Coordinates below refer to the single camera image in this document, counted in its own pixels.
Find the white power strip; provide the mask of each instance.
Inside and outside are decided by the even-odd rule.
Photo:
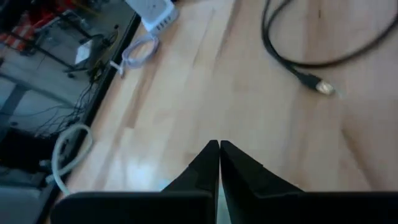
[[[178,17],[178,10],[171,0],[126,0],[140,16],[148,32],[159,34]]]

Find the floor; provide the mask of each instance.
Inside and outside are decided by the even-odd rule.
[[[119,30],[125,30],[132,14],[132,9],[126,6],[127,4],[124,1],[113,0],[103,5],[98,17],[84,14],[83,17],[91,27],[88,32],[90,34],[108,35],[113,31],[116,24],[119,25]],[[79,46],[78,41],[82,37],[73,29],[61,30],[58,26],[53,26],[49,29],[49,34],[42,47],[62,60],[73,64]],[[112,56],[113,51],[114,49],[110,50],[103,61]],[[0,73],[49,91],[51,94],[70,102],[71,105],[79,103],[78,101],[87,102],[95,88],[92,88],[84,99],[79,100],[79,98],[83,90],[89,85],[88,76],[84,72],[80,72],[75,74],[75,78],[68,78],[67,74],[63,72],[64,70],[63,65],[40,52],[31,57],[25,57],[21,56],[19,52],[7,49],[5,62],[0,68]],[[7,100],[13,88],[12,82],[0,78],[0,107]],[[59,102],[44,95],[28,91],[9,122],[19,129],[45,136],[57,130],[62,119],[72,111],[73,108],[70,106],[62,106]]]

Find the wooden table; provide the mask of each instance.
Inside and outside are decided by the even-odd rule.
[[[160,190],[210,139],[230,140],[304,190],[397,190],[398,35],[347,65],[313,71],[339,91],[326,97],[267,54],[264,4],[178,3],[153,60],[115,76],[70,190]],[[375,37],[396,9],[395,0],[295,1],[272,40],[290,58],[329,60]]]

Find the metal frame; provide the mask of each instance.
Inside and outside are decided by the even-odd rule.
[[[134,34],[136,33],[136,30],[138,29],[140,22],[141,18],[138,16],[138,14],[134,13],[130,19],[130,24],[128,25],[126,32],[124,33],[123,38],[121,39],[121,42],[119,43],[119,46],[117,47],[115,54],[112,58],[114,62],[116,63],[121,62],[122,52],[131,43],[131,40],[134,37]],[[96,90],[93,100],[90,102],[88,109],[82,118],[82,122],[84,124],[90,126],[94,121],[95,115],[101,106],[101,102],[104,99],[109,86],[112,83],[115,73],[116,70],[110,66],[108,66],[107,69],[105,70],[104,77],[101,79],[101,82],[99,84],[98,89]],[[80,146],[84,141],[85,136],[86,133],[80,132],[79,134],[76,134],[74,138],[71,139],[70,144],[65,149],[65,152],[68,155],[66,161],[64,161],[65,164],[70,162],[74,157],[76,157],[78,151],[80,150]],[[68,176],[69,174],[65,175],[62,179],[66,181]],[[42,208],[40,208],[41,213],[38,215],[35,223],[43,223],[46,221],[49,215],[49,211],[52,208],[54,202],[56,201],[59,193],[60,190],[55,183],[51,183],[45,189],[43,189],[41,197],[43,203],[42,203]]]

